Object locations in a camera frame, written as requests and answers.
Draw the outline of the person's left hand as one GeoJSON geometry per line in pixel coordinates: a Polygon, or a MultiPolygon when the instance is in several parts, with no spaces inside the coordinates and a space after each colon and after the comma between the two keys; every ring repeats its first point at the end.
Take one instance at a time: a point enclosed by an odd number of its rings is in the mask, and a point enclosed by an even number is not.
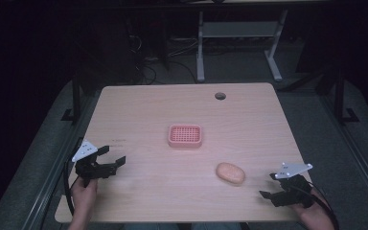
{"type": "Polygon", "coordinates": [[[84,181],[80,177],[74,182],[71,189],[74,203],[73,225],[84,226],[89,222],[96,202],[97,190],[97,179],[91,180],[87,186],[84,186],[84,181]]]}

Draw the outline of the black metal stand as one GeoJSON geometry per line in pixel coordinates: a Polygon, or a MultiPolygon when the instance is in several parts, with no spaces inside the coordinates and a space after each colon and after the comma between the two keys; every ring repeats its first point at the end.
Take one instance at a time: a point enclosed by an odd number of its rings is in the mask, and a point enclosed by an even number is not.
{"type": "Polygon", "coordinates": [[[333,114],[341,125],[356,123],[359,118],[352,108],[344,107],[345,80],[341,70],[337,71],[334,85],[333,114]]]}
{"type": "Polygon", "coordinates": [[[75,74],[72,78],[72,107],[67,108],[62,117],[62,121],[71,122],[73,125],[81,116],[81,76],[75,74]]]}

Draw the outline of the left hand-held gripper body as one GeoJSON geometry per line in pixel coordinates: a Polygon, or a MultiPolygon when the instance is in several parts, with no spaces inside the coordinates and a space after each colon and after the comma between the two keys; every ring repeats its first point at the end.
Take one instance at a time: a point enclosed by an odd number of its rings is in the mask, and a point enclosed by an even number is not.
{"type": "Polygon", "coordinates": [[[115,162],[108,164],[99,164],[97,162],[97,151],[95,147],[87,140],[83,140],[72,157],[72,162],[75,163],[76,174],[83,179],[84,186],[87,186],[91,179],[108,178],[115,175],[117,167],[115,162]]]}

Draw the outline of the person's right hand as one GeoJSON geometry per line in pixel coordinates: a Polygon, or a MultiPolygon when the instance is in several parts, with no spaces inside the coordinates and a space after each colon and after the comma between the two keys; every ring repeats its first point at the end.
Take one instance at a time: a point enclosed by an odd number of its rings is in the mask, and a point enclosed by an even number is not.
{"type": "Polygon", "coordinates": [[[305,208],[302,204],[293,204],[289,208],[309,230],[334,230],[333,222],[326,210],[317,202],[309,208],[305,208]]]}

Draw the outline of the pink soap dish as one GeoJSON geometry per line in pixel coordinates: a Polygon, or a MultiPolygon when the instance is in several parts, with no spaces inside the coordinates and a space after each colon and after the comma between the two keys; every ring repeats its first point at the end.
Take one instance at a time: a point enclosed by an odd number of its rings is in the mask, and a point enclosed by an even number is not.
{"type": "Polygon", "coordinates": [[[172,148],[197,149],[202,146],[202,128],[198,125],[172,125],[168,144],[172,148]]]}

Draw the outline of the grey metal rail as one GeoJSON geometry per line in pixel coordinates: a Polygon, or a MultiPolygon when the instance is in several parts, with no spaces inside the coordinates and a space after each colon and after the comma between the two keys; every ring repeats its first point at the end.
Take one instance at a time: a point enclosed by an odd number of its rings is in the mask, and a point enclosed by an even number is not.
{"type": "Polygon", "coordinates": [[[320,102],[325,107],[330,119],[334,123],[336,129],[340,133],[342,139],[344,140],[345,144],[347,145],[352,157],[355,159],[356,167],[359,170],[361,177],[364,180],[364,183],[368,187],[368,162],[366,161],[365,157],[362,154],[361,149],[359,148],[357,142],[355,141],[354,137],[346,127],[346,122],[342,122],[339,120],[336,115],[334,114],[334,106],[330,99],[327,97],[321,97],[320,102]]]}
{"type": "Polygon", "coordinates": [[[31,196],[21,230],[41,230],[48,213],[56,209],[63,188],[64,163],[85,134],[97,100],[97,97],[82,97],[81,115],[75,124],[62,121],[62,116],[72,106],[70,96],[59,97],[50,109],[22,162],[28,178],[24,194],[31,196]]]}

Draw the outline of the white metal table frame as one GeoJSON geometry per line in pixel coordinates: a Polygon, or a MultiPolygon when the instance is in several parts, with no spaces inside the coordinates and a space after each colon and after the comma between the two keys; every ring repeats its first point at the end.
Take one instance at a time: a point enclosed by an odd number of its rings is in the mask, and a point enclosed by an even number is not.
{"type": "Polygon", "coordinates": [[[203,41],[205,38],[246,38],[271,37],[272,44],[264,51],[264,56],[272,77],[275,81],[282,81],[283,77],[275,61],[275,52],[280,41],[288,10],[283,10],[277,21],[252,22],[207,22],[203,20],[203,12],[198,17],[197,52],[196,52],[196,80],[205,82],[203,41]]]}

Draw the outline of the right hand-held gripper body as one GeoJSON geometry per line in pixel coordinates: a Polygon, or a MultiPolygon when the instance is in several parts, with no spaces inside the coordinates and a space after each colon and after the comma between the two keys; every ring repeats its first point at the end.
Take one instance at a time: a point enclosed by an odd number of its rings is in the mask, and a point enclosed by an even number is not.
{"type": "Polygon", "coordinates": [[[283,162],[276,172],[282,192],[275,193],[278,196],[279,206],[302,204],[309,208],[313,204],[311,197],[312,187],[302,173],[312,169],[312,164],[283,162]]]}

